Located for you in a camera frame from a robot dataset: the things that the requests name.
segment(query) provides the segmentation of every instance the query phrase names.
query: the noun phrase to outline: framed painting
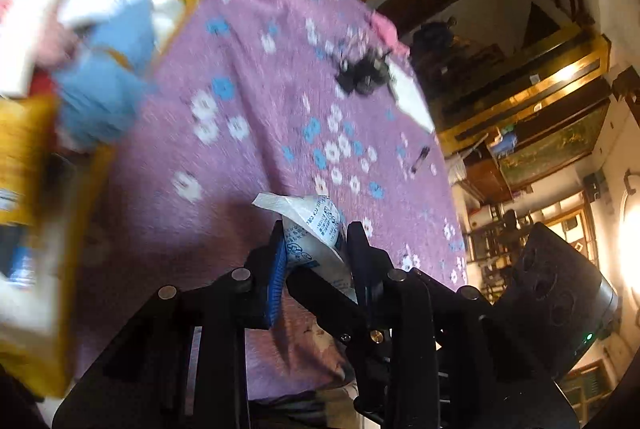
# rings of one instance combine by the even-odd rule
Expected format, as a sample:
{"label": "framed painting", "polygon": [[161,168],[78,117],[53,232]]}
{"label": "framed painting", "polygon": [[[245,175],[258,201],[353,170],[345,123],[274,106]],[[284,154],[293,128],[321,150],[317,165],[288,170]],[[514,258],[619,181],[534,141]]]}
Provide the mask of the framed painting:
{"label": "framed painting", "polygon": [[500,170],[518,190],[591,154],[609,109],[609,101],[570,125],[502,158]]}

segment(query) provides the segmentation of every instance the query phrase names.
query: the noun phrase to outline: screw head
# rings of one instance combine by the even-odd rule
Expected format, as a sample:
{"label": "screw head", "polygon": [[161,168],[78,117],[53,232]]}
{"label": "screw head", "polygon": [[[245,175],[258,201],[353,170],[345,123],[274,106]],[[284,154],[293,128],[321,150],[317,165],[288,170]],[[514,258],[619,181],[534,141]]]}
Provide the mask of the screw head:
{"label": "screw head", "polygon": [[371,337],[371,340],[374,341],[376,344],[380,344],[385,341],[385,336],[378,330],[372,330],[369,333],[369,336]]}
{"label": "screw head", "polygon": [[391,281],[395,281],[397,283],[401,283],[406,279],[406,272],[400,268],[392,268],[386,274]]}
{"label": "screw head", "polygon": [[236,268],[231,272],[234,281],[246,281],[251,277],[251,271],[248,268]]}
{"label": "screw head", "polygon": [[462,295],[465,299],[469,299],[470,301],[475,301],[481,297],[480,291],[469,285],[464,285],[458,288],[458,293]]}
{"label": "screw head", "polygon": [[167,286],[163,286],[158,290],[158,297],[163,301],[166,301],[167,299],[173,299],[177,293],[178,290],[176,289],[176,287],[169,284]]}

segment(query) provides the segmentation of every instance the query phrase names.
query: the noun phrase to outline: bed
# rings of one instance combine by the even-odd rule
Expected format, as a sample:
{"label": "bed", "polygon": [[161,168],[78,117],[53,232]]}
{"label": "bed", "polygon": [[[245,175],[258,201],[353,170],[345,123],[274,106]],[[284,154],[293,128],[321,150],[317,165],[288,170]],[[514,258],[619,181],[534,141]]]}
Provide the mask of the bed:
{"label": "bed", "polygon": [[[207,284],[268,239],[277,217],[251,205],[259,192],[327,194],[396,266],[466,283],[436,136],[386,89],[364,98],[335,83],[336,48],[376,44],[369,17],[359,0],[200,0],[156,65],[88,229],[76,377],[156,289]],[[273,330],[248,333],[246,364],[253,399],[351,378],[337,343],[287,295]]]}

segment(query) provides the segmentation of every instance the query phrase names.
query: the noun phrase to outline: pink cloth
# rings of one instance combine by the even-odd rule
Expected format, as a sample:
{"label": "pink cloth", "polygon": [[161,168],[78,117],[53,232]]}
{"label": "pink cloth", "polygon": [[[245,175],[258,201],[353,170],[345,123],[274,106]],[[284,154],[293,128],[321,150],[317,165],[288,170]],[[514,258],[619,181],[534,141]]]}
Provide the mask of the pink cloth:
{"label": "pink cloth", "polygon": [[409,46],[398,40],[398,30],[389,19],[378,12],[373,12],[371,14],[371,27],[378,34],[378,37],[391,48],[393,53],[401,57],[409,56]]}

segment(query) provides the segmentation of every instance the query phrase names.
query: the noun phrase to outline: yellow package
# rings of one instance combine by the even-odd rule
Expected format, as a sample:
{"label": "yellow package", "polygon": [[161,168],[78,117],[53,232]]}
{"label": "yellow package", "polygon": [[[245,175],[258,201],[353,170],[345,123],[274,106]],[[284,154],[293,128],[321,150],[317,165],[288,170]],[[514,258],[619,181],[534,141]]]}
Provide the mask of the yellow package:
{"label": "yellow package", "polygon": [[53,95],[0,98],[0,225],[35,223],[57,107]]}

